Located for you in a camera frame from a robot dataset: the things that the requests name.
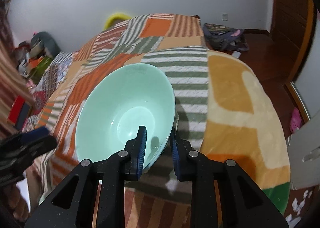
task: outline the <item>pink shoe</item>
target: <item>pink shoe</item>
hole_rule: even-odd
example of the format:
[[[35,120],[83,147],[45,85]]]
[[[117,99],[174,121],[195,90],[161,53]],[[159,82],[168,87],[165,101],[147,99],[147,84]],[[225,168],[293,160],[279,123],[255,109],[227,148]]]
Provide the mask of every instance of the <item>pink shoe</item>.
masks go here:
[[[291,133],[295,133],[298,129],[301,128],[302,119],[300,116],[300,112],[297,108],[293,109],[290,121],[290,131]]]

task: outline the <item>bedspread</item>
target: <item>bedspread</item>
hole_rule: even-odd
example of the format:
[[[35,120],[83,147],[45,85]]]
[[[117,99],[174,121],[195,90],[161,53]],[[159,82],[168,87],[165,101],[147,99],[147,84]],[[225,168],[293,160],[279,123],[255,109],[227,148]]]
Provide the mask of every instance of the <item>bedspread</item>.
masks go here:
[[[78,164],[76,123],[94,87],[114,70],[141,62],[158,67],[169,78],[180,136],[210,159],[235,159],[278,209],[285,210],[290,167],[279,118],[246,64],[207,49],[199,19],[139,16],[100,33],[71,57],[63,82],[37,123],[46,126],[59,143],[56,150],[35,160],[44,191]],[[169,147],[139,182],[126,186],[127,227],[188,223],[191,185],[176,180]]]

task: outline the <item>striped curtain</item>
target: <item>striped curtain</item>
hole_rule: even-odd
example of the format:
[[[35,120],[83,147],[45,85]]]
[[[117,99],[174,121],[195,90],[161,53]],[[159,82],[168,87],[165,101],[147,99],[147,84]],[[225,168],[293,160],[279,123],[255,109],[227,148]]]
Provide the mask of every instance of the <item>striped curtain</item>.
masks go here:
[[[0,139],[16,132],[13,126],[7,123],[15,98],[20,95],[31,105],[34,104],[25,81],[10,60],[9,54],[13,48],[4,4],[0,2]]]

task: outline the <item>bowl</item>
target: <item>bowl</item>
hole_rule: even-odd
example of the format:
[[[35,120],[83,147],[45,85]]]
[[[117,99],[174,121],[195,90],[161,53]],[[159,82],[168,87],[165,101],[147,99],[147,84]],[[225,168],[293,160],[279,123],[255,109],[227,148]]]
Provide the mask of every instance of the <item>bowl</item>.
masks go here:
[[[149,168],[164,150],[175,114],[173,88],[167,76],[149,64],[129,64],[105,77],[92,91],[76,126],[79,162],[97,162],[124,149],[147,128],[143,168]]]

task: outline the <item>wall socket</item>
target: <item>wall socket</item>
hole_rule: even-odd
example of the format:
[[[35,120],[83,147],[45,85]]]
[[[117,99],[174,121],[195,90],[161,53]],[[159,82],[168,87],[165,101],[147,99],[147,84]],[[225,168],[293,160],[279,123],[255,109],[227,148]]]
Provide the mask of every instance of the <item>wall socket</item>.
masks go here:
[[[228,20],[228,14],[222,13],[222,20]]]

